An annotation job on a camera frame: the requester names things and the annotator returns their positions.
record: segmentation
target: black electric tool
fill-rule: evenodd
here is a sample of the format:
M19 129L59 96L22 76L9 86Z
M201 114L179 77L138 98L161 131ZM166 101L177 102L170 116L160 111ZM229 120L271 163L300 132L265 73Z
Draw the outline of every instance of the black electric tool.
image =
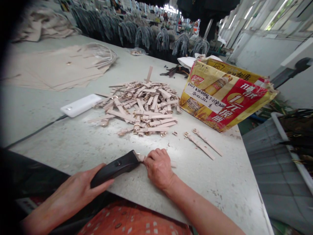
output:
M94 188L125 172L131 172L139 166L140 160L134 150L101 168L92 179L90 187Z

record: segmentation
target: white power bank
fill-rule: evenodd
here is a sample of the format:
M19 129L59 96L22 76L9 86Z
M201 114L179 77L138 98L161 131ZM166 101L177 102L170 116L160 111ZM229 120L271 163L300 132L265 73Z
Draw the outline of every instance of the white power bank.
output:
M80 100L77 100L73 103L65 105L60 110L69 117L74 118L77 115L82 114L83 112L86 112L87 110L91 109L100 100L102 100L101 97L92 94Z

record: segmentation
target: orange patterned clothing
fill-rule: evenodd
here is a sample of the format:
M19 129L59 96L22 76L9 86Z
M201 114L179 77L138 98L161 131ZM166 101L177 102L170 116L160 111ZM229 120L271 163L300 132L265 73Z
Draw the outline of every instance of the orange patterned clothing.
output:
M81 234L192 235L188 225L127 200L105 207L81 229Z

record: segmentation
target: printed cardboard box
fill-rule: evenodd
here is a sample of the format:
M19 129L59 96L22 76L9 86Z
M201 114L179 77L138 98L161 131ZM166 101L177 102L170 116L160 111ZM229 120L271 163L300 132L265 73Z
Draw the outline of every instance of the printed cardboard box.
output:
M195 61L179 101L183 110L224 132L270 102L276 95L262 77L254 83Z
M225 72L227 74L231 74L233 76L236 76L238 78L242 78L248 82L254 83L256 85L259 85L259 82L256 82L258 80L264 81L266 78L262 77L256 73L252 73L248 70L244 70L242 68L226 64L224 62L214 60L214 59L208 59L206 62L207 65L212 66L213 68L216 68L222 72Z

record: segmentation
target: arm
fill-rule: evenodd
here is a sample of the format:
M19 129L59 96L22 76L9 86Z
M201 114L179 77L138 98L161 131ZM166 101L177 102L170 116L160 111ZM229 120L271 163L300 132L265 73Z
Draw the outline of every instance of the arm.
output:
M244 235L230 218L173 173L165 149L151 151L144 163L149 179L180 208L199 234Z
M114 180L90 188L91 180L104 166L105 164L100 164L68 178L44 203L21 221L25 232L31 235L50 233L107 190Z

